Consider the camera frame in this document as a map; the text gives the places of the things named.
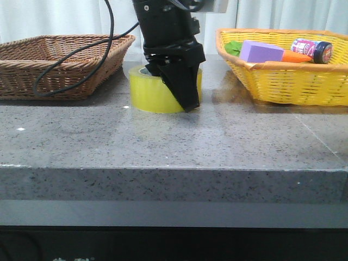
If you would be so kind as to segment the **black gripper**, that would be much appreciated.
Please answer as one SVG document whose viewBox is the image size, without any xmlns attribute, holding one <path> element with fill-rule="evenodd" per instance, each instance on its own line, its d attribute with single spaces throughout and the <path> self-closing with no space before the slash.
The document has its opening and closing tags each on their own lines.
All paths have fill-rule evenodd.
<svg viewBox="0 0 348 261">
<path fill-rule="evenodd" d="M 145 67 L 154 77 L 162 77 L 185 112 L 199 107 L 197 76 L 206 60 L 203 45 L 196 38 L 179 40 L 149 38 L 144 42 Z M 185 64 L 174 64 L 183 61 Z"/>
</svg>

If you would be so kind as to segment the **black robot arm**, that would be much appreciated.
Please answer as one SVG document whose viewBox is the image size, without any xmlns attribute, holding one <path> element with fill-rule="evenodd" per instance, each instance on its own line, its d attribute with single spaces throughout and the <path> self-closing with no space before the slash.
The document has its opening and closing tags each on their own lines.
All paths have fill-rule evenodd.
<svg viewBox="0 0 348 261">
<path fill-rule="evenodd" d="M 186 112 L 199 107 L 198 69 L 206 58 L 195 36 L 198 19 L 192 17 L 204 1 L 133 1 L 144 37 L 147 70 L 160 77 Z"/>
</svg>

